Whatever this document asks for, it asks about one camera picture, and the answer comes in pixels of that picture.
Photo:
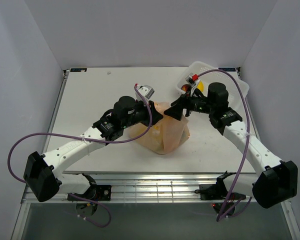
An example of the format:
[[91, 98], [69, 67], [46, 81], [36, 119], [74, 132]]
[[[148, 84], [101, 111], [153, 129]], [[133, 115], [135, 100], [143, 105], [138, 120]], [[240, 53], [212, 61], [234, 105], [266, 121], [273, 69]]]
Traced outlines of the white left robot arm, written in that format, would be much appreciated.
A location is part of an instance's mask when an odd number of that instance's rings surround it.
[[97, 184], [86, 174], [65, 174], [64, 171], [88, 154], [120, 138], [124, 130], [136, 124], [153, 126], [163, 119], [155, 103], [144, 105], [130, 96], [121, 97], [100, 120], [93, 123], [79, 139], [39, 154], [28, 156], [23, 178], [39, 202], [56, 194], [74, 194], [85, 200], [96, 200]]

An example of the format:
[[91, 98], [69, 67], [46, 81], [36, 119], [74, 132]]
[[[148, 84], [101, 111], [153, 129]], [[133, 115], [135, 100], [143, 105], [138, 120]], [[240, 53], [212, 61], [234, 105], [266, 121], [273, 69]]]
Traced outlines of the yellow lemon fruit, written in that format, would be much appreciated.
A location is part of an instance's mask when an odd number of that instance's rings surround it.
[[196, 88], [198, 90], [200, 90], [202, 93], [204, 92], [204, 84], [202, 83], [201, 80], [197, 80], [197, 86], [196, 86]]

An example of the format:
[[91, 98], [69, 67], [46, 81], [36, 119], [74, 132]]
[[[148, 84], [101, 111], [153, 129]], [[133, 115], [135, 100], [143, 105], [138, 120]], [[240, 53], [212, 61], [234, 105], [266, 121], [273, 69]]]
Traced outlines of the white plastic basket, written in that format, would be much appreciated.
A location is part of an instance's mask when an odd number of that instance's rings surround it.
[[[182, 87], [187, 83], [186, 79], [189, 77], [192, 77], [194, 74], [201, 74], [203, 72], [206, 72], [208, 70], [217, 69], [217, 67], [210, 66], [204, 62], [201, 61], [195, 61], [193, 62], [188, 68], [184, 70], [184, 72], [178, 77], [177, 83], [176, 83], [176, 90], [179, 94], [185, 93], [182, 89]], [[231, 75], [235, 81], [237, 82], [237, 85], [240, 87], [242, 96], [245, 98], [249, 91], [249, 85], [240, 80], [237, 70], [233, 67], [230, 68], [220, 68], [220, 70], [223, 70], [227, 72], [229, 75]], [[202, 93], [204, 96], [208, 95], [208, 86], [211, 83], [218, 82], [225, 85], [226, 90], [228, 91], [228, 102], [229, 106], [234, 110], [239, 110], [241, 107], [243, 107], [243, 103], [238, 91], [238, 88], [236, 87], [234, 81], [225, 73], [222, 73], [220, 71], [214, 71], [211, 73], [207, 73], [204, 76], [201, 76], [199, 78], [200, 82], [203, 85]]]

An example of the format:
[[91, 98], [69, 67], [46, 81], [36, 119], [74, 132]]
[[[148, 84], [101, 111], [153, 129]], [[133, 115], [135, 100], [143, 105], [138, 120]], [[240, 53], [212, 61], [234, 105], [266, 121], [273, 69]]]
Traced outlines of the banana print plastic bag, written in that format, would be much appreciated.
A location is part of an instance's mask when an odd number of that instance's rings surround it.
[[185, 116], [181, 120], [176, 120], [170, 116], [163, 116], [150, 130], [135, 141], [159, 154], [165, 155], [173, 152], [190, 137], [188, 120]]

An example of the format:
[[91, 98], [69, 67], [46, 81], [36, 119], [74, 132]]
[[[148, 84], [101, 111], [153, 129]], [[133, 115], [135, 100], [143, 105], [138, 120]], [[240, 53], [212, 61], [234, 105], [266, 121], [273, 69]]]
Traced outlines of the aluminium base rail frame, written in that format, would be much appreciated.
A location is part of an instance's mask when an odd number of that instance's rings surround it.
[[[86, 129], [100, 112], [104, 89], [115, 96], [130, 93], [136, 82], [155, 88], [155, 96], [171, 101], [189, 73], [186, 67], [82, 67], [64, 72], [50, 132], [74, 135]], [[195, 188], [210, 185], [223, 170], [236, 170], [243, 151], [222, 138], [207, 117], [197, 114], [191, 137], [180, 149], [157, 155], [136, 144], [103, 149], [66, 170], [91, 174], [99, 184], [112, 186], [112, 204], [200, 203]]]

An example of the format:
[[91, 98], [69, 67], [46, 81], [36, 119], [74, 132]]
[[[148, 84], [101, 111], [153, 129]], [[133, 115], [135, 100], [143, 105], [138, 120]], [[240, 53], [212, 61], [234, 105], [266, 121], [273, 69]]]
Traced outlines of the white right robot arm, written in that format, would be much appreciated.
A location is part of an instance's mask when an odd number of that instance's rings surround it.
[[193, 96], [187, 92], [164, 111], [178, 121], [191, 112], [208, 114], [211, 125], [237, 147], [256, 173], [254, 177], [241, 174], [233, 186], [236, 174], [225, 172], [203, 193], [217, 199], [227, 199], [233, 193], [253, 197], [265, 209], [293, 198], [298, 188], [298, 167], [291, 160], [283, 161], [250, 135], [242, 117], [229, 107], [228, 97], [226, 86], [214, 82], [208, 86], [207, 96], [197, 90]]

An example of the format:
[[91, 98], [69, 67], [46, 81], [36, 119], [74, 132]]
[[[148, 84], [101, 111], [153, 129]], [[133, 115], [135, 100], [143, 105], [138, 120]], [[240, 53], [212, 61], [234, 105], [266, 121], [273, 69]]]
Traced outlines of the dark red apple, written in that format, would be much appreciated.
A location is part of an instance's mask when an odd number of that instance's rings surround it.
[[189, 90], [191, 89], [191, 86], [188, 85], [188, 84], [185, 84], [185, 85], [183, 85], [183, 86], [181, 87], [181, 89], [182, 89], [184, 92], [187, 92], [187, 91], [189, 91]]

